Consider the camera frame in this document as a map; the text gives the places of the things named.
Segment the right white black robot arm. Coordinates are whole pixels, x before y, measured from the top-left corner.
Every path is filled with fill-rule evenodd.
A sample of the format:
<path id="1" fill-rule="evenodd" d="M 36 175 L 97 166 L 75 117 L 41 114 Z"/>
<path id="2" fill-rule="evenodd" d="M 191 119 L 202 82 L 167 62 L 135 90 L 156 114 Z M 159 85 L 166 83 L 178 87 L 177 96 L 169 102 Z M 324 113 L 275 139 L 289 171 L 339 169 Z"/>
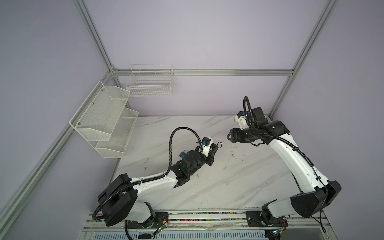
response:
<path id="1" fill-rule="evenodd" d="M 260 140 L 268 145 L 287 165 L 300 191 L 283 200 L 266 203 L 262 207 L 262 218 L 267 224 L 295 214 L 310 218 L 329 206 L 340 193 L 341 185 L 337 181 L 330 181 L 315 167 L 281 121 L 269 122 L 260 107 L 239 112 L 234 120 L 239 127 L 230 130 L 228 140 L 250 144 Z"/>

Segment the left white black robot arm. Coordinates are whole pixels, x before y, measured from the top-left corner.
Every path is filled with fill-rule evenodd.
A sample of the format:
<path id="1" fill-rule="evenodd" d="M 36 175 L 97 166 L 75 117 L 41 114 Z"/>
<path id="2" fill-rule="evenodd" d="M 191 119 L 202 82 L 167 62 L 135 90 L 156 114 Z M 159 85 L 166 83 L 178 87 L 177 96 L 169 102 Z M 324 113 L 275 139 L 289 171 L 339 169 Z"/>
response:
<path id="1" fill-rule="evenodd" d="M 107 227 L 129 221 L 150 227 L 156 219 L 151 204 L 144 198 L 153 193 L 174 189 L 187 183 L 203 165 L 212 166 L 219 146 L 215 143 L 198 146 L 182 154 L 182 159 L 170 168 L 168 174 L 144 178 L 118 176 L 98 196 L 99 206 L 92 214 L 93 221 L 103 220 Z"/>

